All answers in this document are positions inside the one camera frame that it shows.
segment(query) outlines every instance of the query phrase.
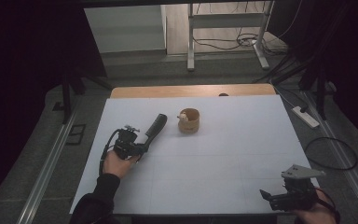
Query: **cable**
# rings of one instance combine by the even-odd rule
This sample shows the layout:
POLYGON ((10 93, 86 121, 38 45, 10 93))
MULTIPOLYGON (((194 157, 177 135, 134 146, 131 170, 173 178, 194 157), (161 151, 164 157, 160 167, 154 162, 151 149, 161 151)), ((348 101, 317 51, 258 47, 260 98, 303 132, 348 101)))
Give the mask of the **cable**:
POLYGON ((100 175, 103 174, 103 163, 104 163, 104 160, 105 160, 105 158, 106 158, 107 150, 112 147, 112 146, 109 146, 109 145, 110 145, 110 142, 112 141, 113 136, 115 136, 116 133, 118 133, 118 130, 115 130, 115 131, 112 133, 112 135, 110 135, 110 138, 109 138, 109 140, 107 141, 107 143, 106 143, 106 145, 105 145, 105 147, 104 147, 104 149, 103 149, 103 155, 101 156, 101 159, 100 159, 100 170, 99 170, 99 174, 100 174, 100 175))
POLYGON ((318 138, 315 138, 313 139, 312 141, 310 141, 307 146, 304 148, 304 152, 307 152, 310 145, 316 141, 319 141, 319 140, 323 140, 323 139, 327 139, 327 140, 334 140, 334 141, 338 141, 339 143, 343 144, 344 146, 346 146, 350 152, 352 153, 353 157, 354 157, 354 163, 353 165, 351 165, 350 167, 346 167, 346 168, 337 168, 337 167, 333 167, 333 166, 329 166, 329 165, 325 165, 325 164, 321 164, 320 162, 314 160, 314 159, 311 159, 310 157, 307 156, 308 160, 309 161, 312 161, 313 163, 323 167, 323 168, 326 168, 326 169, 330 169, 330 170, 337 170, 337 171, 349 171, 349 170, 352 170, 353 168, 355 168, 358 164, 358 157, 357 157, 357 154, 356 152, 353 150, 353 148, 351 148, 347 143, 345 143, 344 141, 342 140, 339 140, 337 138, 333 138, 333 137, 318 137, 318 138))
POLYGON ((258 12, 256 1, 255 1, 255 11, 258 12))
POLYGON ((239 48, 239 47, 241 46, 241 45, 238 45, 238 46, 233 47, 233 48, 223 49, 223 48, 219 48, 219 47, 217 47, 217 46, 215 46, 215 45, 200 43, 200 42, 197 41, 197 39, 195 39, 194 37, 193 37, 193 40, 194 40, 197 44, 199 44, 199 45, 209 46, 209 47, 212 47, 212 48, 215 48, 215 49, 222 49, 222 50, 237 49, 237 48, 239 48))
POLYGON ((295 17, 293 18, 292 23, 290 24, 290 26, 286 29, 286 31, 283 32, 283 34, 277 36, 276 38, 271 39, 269 42, 281 38, 283 35, 285 35, 285 34, 290 30, 290 28, 292 28, 293 24, 295 23, 295 20, 297 19, 298 12, 300 11, 300 8, 301 8, 301 5, 302 5, 302 1, 303 1, 303 0, 301 0, 301 1, 300 1, 300 4, 298 4, 298 8, 297 8, 296 15, 295 15, 295 17))
POLYGON ((260 77, 258 79, 254 79, 252 81, 252 83, 257 83, 259 82, 260 80, 266 78, 266 77, 271 77, 273 75, 275 75, 275 73, 278 72, 278 70, 285 64, 289 61, 289 59, 292 57, 292 52, 291 50, 289 49, 289 51, 287 52, 286 56, 284 56, 281 61, 273 68, 271 69, 266 75, 264 75, 263 77, 260 77))
POLYGON ((271 79, 269 80, 269 84, 271 84, 271 86, 275 89, 275 91, 277 91, 277 92, 280 94, 280 96, 283 98, 283 100, 284 100, 287 104, 289 104, 289 105, 292 106, 292 107, 296 107, 295 105, 293 105, 292 103, 290 103, 290 101, 288 101, 288 100, 286 99, 286 97, 284 97, 283 94, 281 94, 281 92, 280 92, 274 85, 272 85, 271 79))
POLYGON ((240 28, 240 32, 239 32, 238 35, 237 35, 237 39, 240 38, 240 36, 241 36, 242 28, 243 28, 243 27, 240 28))
POLYGON ((330 212, 334 214, 334 219, 336 220, 336 223, 339 224, 339 222, 341 221, 341 214, 338 212, 336 208, 336 204, 334 203, 333 199, 324 190, 319 188, 315 188, 315 189, 320 191, 322 194, 324 194, 324 196, 330 201, 330 203, 328 203, 318 197, 316 203, 330 210, 330 212))
POLYGON ((235 11, 237 11, 239 6, 240 6, 240 2, 237 2, 237 7, 230 13, 234 13, 235 11))
POLYGON ((285 55, 285 54, 287 54, 286 51, 282 51, 282 50, 278 50, 278 49, 270 49, 267 46, 268 42, 266 42, 266 40, 264 38, 262 39, 261 43, 263 45, 264 52, 267 53, 270 56, 277 56, 277 55, 285 55))
POLYGON ((201 3, 199 3, 199 7, 197 7, 197 12, 196 12, 196 14, 199 14, 200 6, 201 6, 201 3))
POLYGON ((230 49, 237 49, 239 47, 250 47, 253 44, 251 42, 249 42, 249 40, 254 40, 256 37, 257 37, 257 35, 255 35, 255 34, 241 34, 241 30, 240 30, 240 33, 238 34, 237 39, 235 39, 235 40, 213 39, 213 38, 211 38, 211 39, 195 39, 194 37, 193 37, 193 39, 199 45, 209 46, 209 47, 212 47, 212 48, 215 48, 215 49, 221 49, 221 50, 230 50, 230 49), (242 35, 252 35, 252 37, 245 37, 245 38, 239 39, 239 37, 241 37, 242 35), (233 47, 233 48, 224 49, 224 48, 217 47, 215 45, 205 44, 205 43, 200 43, 199 42, 199 41, 205 41, 205 40, 226 41, 226 42, 234 42, 235 41, 235 42, 238 43, 238 46, 233 47))
POLYGON ((292 66, 296 61, 297 61, 297 60, 293 60, 291 63, 289 63, 289 65, 287 65, 286 67, 284 67, 284 68, 278 70, 277 73, 280 73, 280 72, 282 72, 282 71, 288 69, 288 68, 289 68, 290 66, 292 66))
POLYGON ((304 113, 307 109, 308 109, 308 104, 307 104, 307 102, 305 102, 301 97, 299 97, 297 94, 295 94, 294 92, 292 92, 292 91, 289 91, 289 90, 287 90, 287 89, 285 89, 285 88, 283 88, 283 87, 276 87, 276 88, 280 88, 280 89, 282 89, 282 90, 284 90, 284 91, 287 91, 287 92, 289 92, 289 93, 291 93, 291 94, 293 94, 298 100, 300 100, 305 106, 301 106, 301 112, 302 113, 304 113))

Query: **wire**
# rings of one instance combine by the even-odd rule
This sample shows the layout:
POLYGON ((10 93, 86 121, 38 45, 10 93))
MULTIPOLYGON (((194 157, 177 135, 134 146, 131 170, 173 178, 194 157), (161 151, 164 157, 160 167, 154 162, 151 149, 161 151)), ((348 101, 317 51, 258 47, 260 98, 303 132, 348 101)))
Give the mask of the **wire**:
POLYGON ((237 11, 239 6, 240 6, 240 2, 237 2, 237 7, 230 13, 234 13, 235 11, 237 11))
POLYGON ((239 48, 239 47, 241 46, 241 45, 238 45, 238 46, 233 47, 233 48, 223 49, 223 48, 217 47, 217 46, 215 46, 215 45, 200 43, 200 42, 197 41, 197 39, 195 39, 194 37, 193 37, 193 39, 194 39, 194 41, 195 41, 197 44, 199 44, 199 45, 209 46, 209 47, 212 47, 212 48, 215 48, 215 49, 230 50, 230 49, 237 49, 237 48, 239 48))
POLYGON ((279 86, 277 86, 277 88, 280 88, 280 89, 282 89, 282 90, 284 90, 284 91, 287 91, 287 92, 293 94, 297 99, 299 99, 302 103, 304 103, 304 105, 306 105, 306 108, 309 107, 308 104, 307 104, 307 102, 305 102, 301 97, 299 97, 299 96, 298 96, 297 94, 295 94, 294 92, 289 91, 289 90, 287 90, 287 89, 285 89, 285 88, 283 88, 283 87, 279 87, 279 86))
POLYGON ((287 65, 286 67, 280 69, 279 71, 277 71, 277 73, 280 73, 286 69, 288 69, 290 66, 292 66, 297 60, 293 60, 291 63, 289 63, 289 65, 287 65))
POLYGON ((253 45, 253 43, 249 42, 249 40, 253 40, 257 37, 257 35, 255 34, 241 34, 241 30, 240 30, 240 33, 237 35, 237 39, 194 39, 194 41, 199 44, 199 45, 204 45, 204 46, 208 46, 208 47, 212 47, 212 48, 215 48, 215 49, 221 49, 221 50, 230 50, 230 49, 237 49, 239 47, 250 47, 253 45), (252 37, 245 37, 245 38, 241 38, 239 39, 241 36, 243 35, 252 35, 252 37), (212 45, 212 44, 205 44, 205 43, 200 43, 199 41, 205 41, 205 40, 214 40, 214 41, 226 41, 226 42, 237 42, 238 43, 238 46, 236 47, 233 47, 233 48, 228 48, 228 49, 224 49, 224 48, 220 48, 220 47, 217 47, 215 45, 212 45))
POLYGON ((199 7, 197 7, 197 12, 196 12, 196 14, 199 14, 200 6, 201 6, 201 3, 199 3, 199 7))
POLYGON ((101 159, 100 159, 100 169, 99 169, 99 174, 100 174, 100 175, 103 174, 103 163, 104 163, 104 160, 105 160, 105 158, 106 158, 107 150, 112 147, 112 146, 109 146, 109 145, 110 145, 110 142, 112 141, 113 136, 115 136, 116 133, 118 133, 118 132, 119 132, 119 130, 115 130, 115 131, 112 133, 112 135, 110 135, 110 138, 109 138, 109 140, 107 141, 107 143, 106 143, 106 145, 105 145, 105 147, 104 147, 104 149, 103 149, 103 155, 101 156, 101 159))
POLYGON ((275 74, 278 72, 278 70, 279 70, 285 63, 287 63, 287 62, 290 60, 291 57, 292 57, 292 53, 291 53, 291 51, 289 50, 288 53, 287 53, 287 55, 284 56, 284 57, 281 59, 281 61, 280 61, 273 69, 271 69, 271 70, 270 70, 266 75, 264 75, 263 77, 260 77, 260 78, 258 78, 258 79, 254 79, 254 80, 252 81, 252 83, 257 83, 257 82, 259 82, 260 80, 262 80, 262 79, 264 79, 264 78, 266 78, 266 77, 271 77, 271 76, 275 75, 275 74))
POLYGON ((255 11, 258 12, 256 1, 255 1, 255 11))
POLYGON ((316 190, 319 190, 321 193, 324 194, 324 196, 326 196, 326 198, 330 201, 330 203, 332 204, 333 208, 336 209, 336 204, 334 203, 333 199, 330 197, 330 195, 328 195, 324 190, 319 189, 319 188, 315 188, 316 190))
POLYGON ((283 100, 284 100, 287 104, 289 104, 291 107, 296 107, 295 105, 293 105, 292 103, 290 103, 290 101, 288 101, 288 100, 286 99, 286 97, 283 96, 283 94, 276 88, 276 86, 274 86, 274 85, 272 84, 271 79, 269 80, 269 84, 271 84, 271 86, 275 89, 275 91, 277 91, 277 92, 280 94, 280 96, 283 98, 283 100))
POLYGON ((298 4, 298 8, 297 8, 296 15, 295 15, 295 17, 293 18, 292 23, 290 24, 290 26, 286 29, 286 31, 283 32, 283 34, 281 34, 281 35, 275 37, 274 39, 271 39, 269 42, 281 38, 282 36, 284 36, 284 35, 292 28, 293 24, 295 23, 295 21, 296 21, 296 19, 297 19, 298 12, 300 11, 300 8, 301 8, 301 5, 302 5, 302 1, 303 1, 303 0, 301 0, 301 1, 300 1, 300 4, 298 4))
POLYGON ((333 167, 333 166, 329 166, 329 165, 325 165, 325 164, 321 164, 320 162, 314 160, 314 159, 311 159, 310 157, 307 156, 308 160, 309 161, 312 161, 313 163, 323 167, 323 168, 326 168, 326 169, 330 169, 330 170, 338 170, 338 171, 349 171, 349 170, 352 170, 353 168, 355 168, 358 164, 358 157, 357 157, 357 154, 356 152, 353 150, 352 147, 350 147, 347 143, 345 143, 344 141, 342 140, 339 140, 337 138, 333 138, 333 137, 318 137, 318 138, 315 138, 313 139, 312 141, 310 141, 307 146, 304 148, 304 152, 307 152, 310 145, 316 141, 319 141, 319 140, 323 140, 323 139, 327 139, 327 140, 334 140, 334 141, 338 141, 339 143, 343 144, 344 146, 346 146, 350 152, 352 153, 353 157, 354 157, 354 162, 353 164, 350 166, 350 167, 346 167, 346 168, 337 168, 337 167, 333 167))
POLYGON ((263 44, 263 50, 265 53, 267 53, 268 55, 270 56, 277 56, 277 55, 285 55, 287 54, 286 51, 282 51, 282 50, 279 50, 279 49, 270 49, 268 46, 267 46, 267 42, 266 40, 263 38, 262 39, 262 44, 263 44))

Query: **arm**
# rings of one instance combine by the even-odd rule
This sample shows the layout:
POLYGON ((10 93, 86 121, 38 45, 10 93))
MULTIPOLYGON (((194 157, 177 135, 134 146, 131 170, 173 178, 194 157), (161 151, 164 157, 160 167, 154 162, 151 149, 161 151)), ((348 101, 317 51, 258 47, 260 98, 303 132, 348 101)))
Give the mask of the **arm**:
POLYGON ((98 177, 95 190, 84 195, 77 203, 70 224, 93 223, 108 217, 113 211, 113 198, 120 179, 126 175, 138 158, 131 157, 128 160, 122 160, 116 152, 108 152, 103 163, 103 174, 98 177))

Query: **aluminum rail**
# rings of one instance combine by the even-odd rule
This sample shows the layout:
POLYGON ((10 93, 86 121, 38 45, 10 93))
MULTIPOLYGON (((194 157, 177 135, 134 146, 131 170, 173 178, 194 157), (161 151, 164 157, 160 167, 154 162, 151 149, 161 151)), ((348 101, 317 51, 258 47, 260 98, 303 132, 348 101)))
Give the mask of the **aluminum rail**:
MULTIPOLYGON (((322 132, 326 137, 333 137, 336 138, 336 136, 333 133, 333 130, 331 129, 329 122, 327 120, 322 120, 322 118, 319 116, 315 106, 315 101, 312 98, 312 95, 309 91, 304 91, 302 94, 305 96, 306 100, 309 102, 310 111, 315 117, 316 120, 321 124, 322 132)), ((348 155, 345 153, 344 148, 341 144, 334 142, 331 143, 331 149, 333 152, 333 155, 337 159, 338 164, 341 167, 350 167, 351 161, 348 155)), ((350 183, 354 193, 356 194, 358 198, 358 172, 356 169, 349 170, 344 172, 345 176, 347 177, 348 182, 350 183)))
POLYGON ((62 149, 65 145, 68 133, 71 131, 80 103, 81 97, 75 97, 73 103, 73 113, 71 117, 69 117, 68 122, 61 126, 60 133, 58 134, 56 141, 48 154, 48 158, 46 159, 45 164, 43 165, 42 170, 34 183, 34 187, 28 196, 27 202, 22 208, 17 224, 30 224, 33 222, 34 215, 36 214, 37 208, 42 201, 42 197, 57 164, 57 160, 60 157, 62 149))

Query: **wall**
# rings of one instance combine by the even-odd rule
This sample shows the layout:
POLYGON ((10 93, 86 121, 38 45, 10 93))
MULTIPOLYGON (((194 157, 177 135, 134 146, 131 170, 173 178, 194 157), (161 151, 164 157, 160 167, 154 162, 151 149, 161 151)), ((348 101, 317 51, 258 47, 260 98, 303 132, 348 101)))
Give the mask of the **wall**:
POLYGON ((85 12, 100 53, 106 53, 165 49, 163 7, 100 7, 85 12))

